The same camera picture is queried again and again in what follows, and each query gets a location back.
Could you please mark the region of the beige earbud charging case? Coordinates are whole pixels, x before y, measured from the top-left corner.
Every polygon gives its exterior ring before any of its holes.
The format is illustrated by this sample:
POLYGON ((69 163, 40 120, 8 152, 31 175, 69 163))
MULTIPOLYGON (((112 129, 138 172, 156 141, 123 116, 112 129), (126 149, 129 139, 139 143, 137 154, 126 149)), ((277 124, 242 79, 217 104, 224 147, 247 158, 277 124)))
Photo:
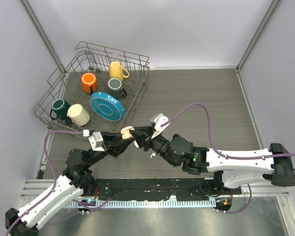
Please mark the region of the beige earbud charging case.
POLYGON ((130 139, 130 138, 133 138, 133 135, 130 133, 131 130, 135 130, 133 126, 128 126, 128 127, 123 128, 120 131, 121 138, 123 140, 127 140, 127 139, 130 139))

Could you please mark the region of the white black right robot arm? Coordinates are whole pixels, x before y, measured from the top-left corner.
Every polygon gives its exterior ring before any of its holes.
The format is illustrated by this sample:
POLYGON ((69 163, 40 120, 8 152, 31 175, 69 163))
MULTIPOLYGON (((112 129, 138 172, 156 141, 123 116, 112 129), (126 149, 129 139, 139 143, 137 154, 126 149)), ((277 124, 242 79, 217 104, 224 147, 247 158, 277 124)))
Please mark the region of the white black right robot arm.
POLYGON ((213 173, 212 188, 217 194, 256 182, 295 186, 291 156, 279 143, 254 151, 215 151, 196 147, 178 134, 169 141, 151 125, 134 127, 129 132, 138 147, 152 149, 173 167, 180 166, 191 175, 213 173))

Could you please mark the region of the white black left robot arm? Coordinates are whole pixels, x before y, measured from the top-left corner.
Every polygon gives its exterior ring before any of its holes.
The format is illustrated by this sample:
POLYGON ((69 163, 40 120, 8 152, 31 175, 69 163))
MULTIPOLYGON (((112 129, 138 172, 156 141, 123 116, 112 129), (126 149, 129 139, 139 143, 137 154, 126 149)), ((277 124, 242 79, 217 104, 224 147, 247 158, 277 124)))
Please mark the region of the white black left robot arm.
POLYGON ((89 139, 89 150, 73 149, 69 152, 66 169, 53 184, 38 197, 20 209, 11 208, 5 213, 8 236, 36 236, 46 223, 69 202, 84 195, 90 196, 96 180, 89 169, 110 155, 117 157, 134 142, 129 132, 110 133, 93 130, 73 131, 89 139))

